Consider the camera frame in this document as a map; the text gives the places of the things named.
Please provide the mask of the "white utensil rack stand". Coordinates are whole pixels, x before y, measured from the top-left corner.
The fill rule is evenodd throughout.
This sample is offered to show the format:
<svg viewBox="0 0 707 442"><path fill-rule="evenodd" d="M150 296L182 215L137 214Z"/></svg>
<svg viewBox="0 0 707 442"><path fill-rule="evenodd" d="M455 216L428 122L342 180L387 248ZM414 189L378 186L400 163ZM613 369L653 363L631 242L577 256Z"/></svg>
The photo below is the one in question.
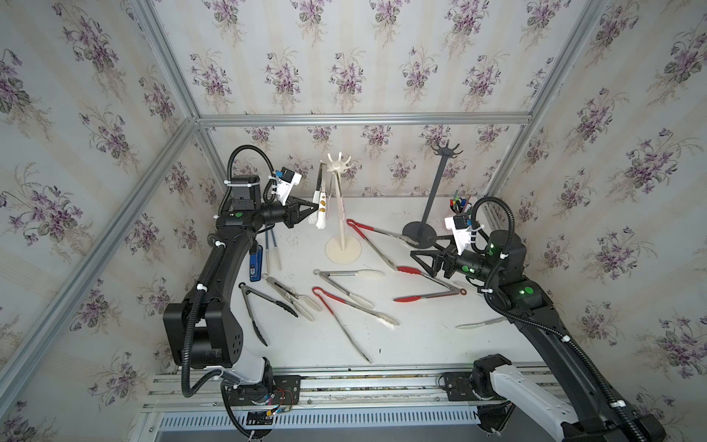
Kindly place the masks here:
<svg viewBox="0 0 707 442"><path fill-rule="evenodd" d="M332 237L325 248L327 258L336 264L345 265L354 263L361 255L362 247L358 239L346 232L347 215L345 210L344 195L342 194L342 174L350 169L351 157L344 158L340 152L337 158L328 155L328 171L333 175L333 190L337 207L338 233Z"/></svg>

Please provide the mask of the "blue handled cream tongs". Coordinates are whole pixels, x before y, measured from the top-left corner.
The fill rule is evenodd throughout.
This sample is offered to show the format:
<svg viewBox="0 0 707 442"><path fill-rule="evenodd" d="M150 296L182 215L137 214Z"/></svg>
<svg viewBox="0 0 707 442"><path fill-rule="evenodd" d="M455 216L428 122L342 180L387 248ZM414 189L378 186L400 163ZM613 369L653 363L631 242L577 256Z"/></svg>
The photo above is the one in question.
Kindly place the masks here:
<svg viewBox="0 0 707 442"><path fill-rule="evenodd" d="M268 268L274 268L277 271L283 270L277 239L273 228L266 231L266 261Z"/></svg>

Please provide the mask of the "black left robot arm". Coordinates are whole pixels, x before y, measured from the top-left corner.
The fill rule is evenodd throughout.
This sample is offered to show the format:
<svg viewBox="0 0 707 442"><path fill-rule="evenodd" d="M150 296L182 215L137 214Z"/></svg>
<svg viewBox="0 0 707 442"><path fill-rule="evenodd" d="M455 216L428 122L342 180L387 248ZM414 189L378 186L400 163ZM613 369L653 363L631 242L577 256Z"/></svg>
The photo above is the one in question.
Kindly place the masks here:
<svg viewBox="0 0 707 442"><path fill-rule="evenodd" d="M204 269L184 299L169 303L163 312L186 398L195 396L211 379L220 379L222 392L242 388L257 401L274 394L272 366L247 351L230 300L243 261L258 250L257 237L279 223L294 228L318 206L292 194L302 180L300 173L287 167L275 169L271 162L266 165L266 182L257 174L228 174Z"/></svg>

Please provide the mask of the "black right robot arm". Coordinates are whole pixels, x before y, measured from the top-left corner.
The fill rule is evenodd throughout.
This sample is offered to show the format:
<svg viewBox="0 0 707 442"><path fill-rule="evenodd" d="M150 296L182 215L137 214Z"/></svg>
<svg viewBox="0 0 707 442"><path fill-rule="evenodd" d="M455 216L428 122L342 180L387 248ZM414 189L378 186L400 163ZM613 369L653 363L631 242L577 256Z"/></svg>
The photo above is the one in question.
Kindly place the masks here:
<svg viewBox="0 0 707 442"><path fill-rule="evenodd" d="M525 274L527 248L516 232L512 210L484 196L470 210L445 220L439 236L423 222L403 230L414 237L411 256L429 276L461 274L479 282L487 306L533 345L563 389L563 403L525 379L502 355L474 363L478 395L500 396L532 418L556 441L663 441L666 429L618 393L565 327L545 290Z"/></svg>

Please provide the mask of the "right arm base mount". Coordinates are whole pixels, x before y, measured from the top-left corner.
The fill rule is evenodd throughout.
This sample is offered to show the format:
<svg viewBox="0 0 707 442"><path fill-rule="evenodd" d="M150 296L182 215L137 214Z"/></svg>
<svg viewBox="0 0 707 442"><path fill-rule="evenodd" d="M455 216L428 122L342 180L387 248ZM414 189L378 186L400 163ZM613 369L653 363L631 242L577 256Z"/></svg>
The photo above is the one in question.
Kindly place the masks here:
<svg viewBox="0 0 707 442"><path fill-rule="evenodd" d="M488 436L501 436L516 409L474 372L446 372L437 378L436 384L453 403L481 401L482 405L477 405L477 427Z"/></svg>

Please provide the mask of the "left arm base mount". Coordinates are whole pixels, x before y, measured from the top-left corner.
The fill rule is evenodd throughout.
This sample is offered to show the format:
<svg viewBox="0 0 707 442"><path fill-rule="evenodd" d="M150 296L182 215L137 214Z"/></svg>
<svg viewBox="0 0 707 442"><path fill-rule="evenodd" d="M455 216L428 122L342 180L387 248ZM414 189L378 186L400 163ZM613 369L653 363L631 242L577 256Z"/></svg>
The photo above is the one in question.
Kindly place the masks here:
<svg viewBox="0 0 707 442"><path fill-rule="evenodd" d="M248 441L261 441L272 432L270 426L274 425L276 416L287 414L298 405L301 381L298 375L266 375L261 383L245 386L223 380L220 393L226 415ZM234 407L246 405L266 406L266 410L247 412L245 418L237 417Z"/></svg>

